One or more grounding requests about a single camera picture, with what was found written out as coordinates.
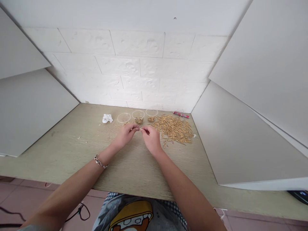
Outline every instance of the hand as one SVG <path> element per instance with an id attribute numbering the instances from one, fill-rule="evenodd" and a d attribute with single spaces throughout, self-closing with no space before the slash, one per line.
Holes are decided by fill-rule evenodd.
<path id="1" fill-rule="evenodd" d="M 163 149 L 160 145 L 160 134 L 159 131 L 157 131 L 152 126 L 144 126 L 141 128 L 141 133 L 145 142 L 145 145 L 147 146 L 148 150 L 152 155 L 155 155 Z"/>
<path id="2" fill-rule="evenodd" d="M 138 124 L 126 124 L 119 130 L 116 138 L 112 142 L 112 145 L 117 147 L 119 150 L 124 148 L 133 138 L 136 131 L 139 131 Z"/>

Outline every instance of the silver bracelet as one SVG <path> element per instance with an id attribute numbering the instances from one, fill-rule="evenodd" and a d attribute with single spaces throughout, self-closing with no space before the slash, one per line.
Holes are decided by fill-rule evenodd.
<path id="1" fill-rule="evenodd" d="M 95 159 L 95 162 L 96 162 L 98 165 L 102 166 L 104 169 L 108 168 L 109 165 L 107 165 L 107 166 L 106 166 L 106 165 L 103 165 L 102 162 L 100 162 L 99 160 L 97 160 L 97 155 L 94 157 L 94 159 Z"/>

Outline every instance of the tiled floor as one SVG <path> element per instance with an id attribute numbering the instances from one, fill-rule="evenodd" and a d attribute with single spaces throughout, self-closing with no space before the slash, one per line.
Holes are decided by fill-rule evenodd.
<path id="1" fill-rule="evenodd" d="M 29 180 L 15 179 L 10 183 L 0 183 L 0 206 L 11 211 L 20 212 L 25 219 L 29 218 L 40 204 L 58 187 L 52 184 L 45 187 L 45 183 Z M 93 223 L 104 203 L 107 192 L 91 190 L 84 198 L 83 203 L 88 207 L 91 216 L 82 221 L 75 216 L 68 221 L 63 231 L 92 230 Z M 290 219 L 273 218 L 256 214 L 241 213 L 237 211 L 225 211 L 223 222 L 228 231 L 307 231 L 308 222 Z M 0 224 L 22 223 L 18 215 L 9 215 L 0 211 Z M 15 231 L 16 228 L 1 229 L 1 231 Z"/>

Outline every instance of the red marker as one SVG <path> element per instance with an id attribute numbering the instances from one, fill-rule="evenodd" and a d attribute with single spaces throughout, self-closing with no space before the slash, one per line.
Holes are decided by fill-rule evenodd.
<path id="1" fill-rule="evenodd" d="M 189 118 L 189 116 L 188 115 L 183 115 L 183 114 L 181 114 L 181 113 L 179 113 L 179 112 L 173 112 L 173 114 L 175 114 L 175 115 L 177 115 L 177 116 L 181 116 L 181 117 L 184 117 L 184 118 Z"/>

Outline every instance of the crumpled tissue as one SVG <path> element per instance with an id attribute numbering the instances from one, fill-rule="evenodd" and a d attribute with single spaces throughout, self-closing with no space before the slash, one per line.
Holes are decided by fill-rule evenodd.
<path id="1" fill-rule="evenodd" d="M 111 115 L 110 115 L 110 114 L 108 114 L 108 115 L 107 115 L 107 114 L 104 114 L 103 123 L 105 124 L 105 123 L 107 123 L 108 121 L 110 121 L 110 122 L 113 121 Z"/>

